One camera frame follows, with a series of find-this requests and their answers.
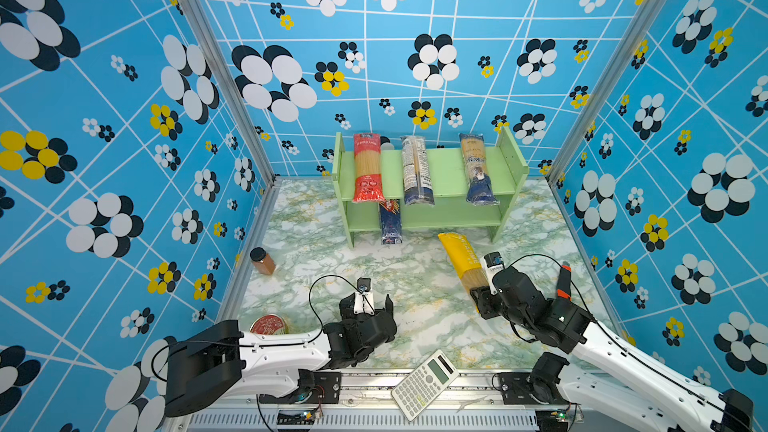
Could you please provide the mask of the blue Barilla pasta box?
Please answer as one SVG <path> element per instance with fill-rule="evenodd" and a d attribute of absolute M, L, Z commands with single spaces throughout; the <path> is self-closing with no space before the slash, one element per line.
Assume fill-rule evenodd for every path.
<path fill-rule="evenodd" d="M 385 200 L 379 204 L 378 211 L 381 243 L 383 245 L 401 244 L 403 237 L 399 201 L 397 199 Z"/>

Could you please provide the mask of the yellow blue spaghetti bag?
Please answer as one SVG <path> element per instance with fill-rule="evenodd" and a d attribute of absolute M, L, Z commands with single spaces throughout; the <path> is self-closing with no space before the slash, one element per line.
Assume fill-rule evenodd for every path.
<path fill-rule="evenodd" d="M 466 201 L 475 206 L 498 205 L 488 172 L 484 137 L 461 133 L 459 138 L 468 180 Z"/>

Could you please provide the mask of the red spaghetti bag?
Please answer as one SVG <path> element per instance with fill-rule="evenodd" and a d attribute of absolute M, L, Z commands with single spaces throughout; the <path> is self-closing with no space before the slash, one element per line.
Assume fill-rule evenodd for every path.
<path fill-rule="evenodd" d="M 376 133 L 354 135 L 355 193 L 353 201 L 385 200 L 381 174 L 381 142 Z"/>

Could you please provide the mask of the clear grey spaghetti bag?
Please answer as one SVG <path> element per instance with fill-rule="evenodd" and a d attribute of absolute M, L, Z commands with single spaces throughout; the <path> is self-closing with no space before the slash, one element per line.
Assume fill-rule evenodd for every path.
<path fill-rule="evenodd" d="M 404 203 L 434 206 L 434 191 L 426 142 L 420 136 L 402 136 Z"/>

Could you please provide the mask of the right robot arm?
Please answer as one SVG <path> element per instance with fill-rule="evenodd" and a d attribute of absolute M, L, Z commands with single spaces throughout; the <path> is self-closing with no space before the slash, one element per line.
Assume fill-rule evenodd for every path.
<path fill-rule="evenodd" d="M 754 404 L 689 379 L 609 331 L 572 299 L 568 264 L 559 267 L 555 294 L 502 262 L 481 264 L 459 280 L 486 320 L 501 317 L 525 342 L 548 346 L 529 372 L 526 390 L 537 401 L 584 405 L 638 431 L 749 431 Z"/>

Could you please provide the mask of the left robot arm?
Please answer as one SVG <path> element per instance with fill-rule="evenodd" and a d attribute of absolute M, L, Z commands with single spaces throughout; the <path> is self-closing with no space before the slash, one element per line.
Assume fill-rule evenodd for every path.
<path fill-rule="evenodd" d="M 372 295 L 355 292 L 339 303 L 341 320 L 316 332 L 266 335 L 225 320 L 184 341 L 149 352 L 141 366 L 165 384 L 165 415 L 199 412 L 229 396 L 271 396 L 290 402 L 314 387 L 314 374 L 365 362 L 395 339 L 389 296 L 375 308 Z"/>

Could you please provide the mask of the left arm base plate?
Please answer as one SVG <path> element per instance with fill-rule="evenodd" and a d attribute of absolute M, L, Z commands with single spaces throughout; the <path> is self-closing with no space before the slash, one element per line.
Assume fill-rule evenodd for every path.
<path fill-rule="evenodd" d="M 265 404 L 338 404 L 342 385 L 342 374 L 334 371 L 299 371 L 298 388 L 284 397 L 260 394 L 259 401 Z"/>

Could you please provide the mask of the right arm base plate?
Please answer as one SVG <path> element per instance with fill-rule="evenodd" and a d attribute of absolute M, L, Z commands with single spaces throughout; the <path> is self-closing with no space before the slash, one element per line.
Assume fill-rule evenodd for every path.
<path fill-rule="evenodd" d="M 558 392 L 553 392 L 551 398 L 537 398 L 528 378 L 527 372 L 497 372 L 491 378 L 491 386 L 500 393 L 504 405 L 568 405 Z"/>

